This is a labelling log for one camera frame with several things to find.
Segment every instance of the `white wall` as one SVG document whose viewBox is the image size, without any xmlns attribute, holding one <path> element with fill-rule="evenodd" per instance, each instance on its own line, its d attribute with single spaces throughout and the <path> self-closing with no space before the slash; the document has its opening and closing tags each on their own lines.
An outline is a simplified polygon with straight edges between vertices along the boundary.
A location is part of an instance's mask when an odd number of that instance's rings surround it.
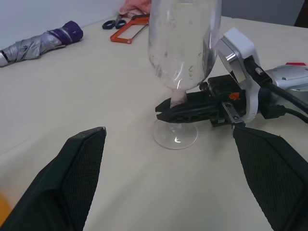
<svg viewBox="0 0 308 231">
<path fill-rule="evenodd" d="M 104 20 L 115 15 L 123 3 L 124 0 L 0 0 L 0 49 L 62 27 L 70 20 L 80 26 Z"/>
<path fill-rule="evenodd" d="M 304 0 L 222 0 L 222 15 L 294 26 Z"/>
</svg>

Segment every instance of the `orange object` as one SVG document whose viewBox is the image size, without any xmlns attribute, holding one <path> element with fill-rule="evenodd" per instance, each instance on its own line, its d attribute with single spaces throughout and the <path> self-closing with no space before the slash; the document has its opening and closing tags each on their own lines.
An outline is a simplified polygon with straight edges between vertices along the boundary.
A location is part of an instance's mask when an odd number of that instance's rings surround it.
<svg viewBox="0 0 308 231">
<path fill-rule="evenodd" d="M 133 42 L 133 39 L 141 33 L 149 24 L 150 15 L 149 14 L 142 14 L 142 15 L 136 15 L 132 17 L 132 19 L 124 25 L 122 28 L 120 28 L 117 32 L 115 32 L 111 37 L 110 40 L 112 42 L 121 42 L 121 43 L 127 43 L 131 44 Z M 128 28 L 130 28 L 132 25 L 145 25 L 140 31 L 138 31 L 132 38 L 119 38 L 119 36 L 126 31 Z"/>
<path fill-rule="evenodd" d="M 234 101 L 239 100 L 240 99 L 240 93 L 239 92 L 231 93 L 229 95 L 229 99 L 234 100 Z"/>
<path fill-rule="evenodd" d="M 4 223 L 10 212 L 11 209 L 9 203 L 5 197 L 0 194 L 0 226 Z"/>
</svg>

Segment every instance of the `white table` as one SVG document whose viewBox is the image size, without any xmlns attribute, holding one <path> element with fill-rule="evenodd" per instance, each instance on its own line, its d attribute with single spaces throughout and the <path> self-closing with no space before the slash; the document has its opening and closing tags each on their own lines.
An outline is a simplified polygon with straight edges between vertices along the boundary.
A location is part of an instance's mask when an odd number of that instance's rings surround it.
<svg viewBox="0 0 308 231">
<path fill-rule="evenodd" d="M 308 63 L 308 30 L 223 18 L 256 45 L 265 69 Z M 101 23 L 82 42 L 39 60 L 0 69 L 0 192 L 15 205 L 66 139 L 107 127 L 99 184 L 86 231 L 270 231 L 252 195 L 230 127 L 198 123 L 189 149 L 170 151 L 152 139 L 154 108 L 170 92 L 147 58 L 147 33 L 132 45 L 109 41 Z M 211 76 L 227 71 L 220 60 Z M 308 129 L 286 115 L 249 124 L 284 137 L 306 160 Z"/>
</svg>

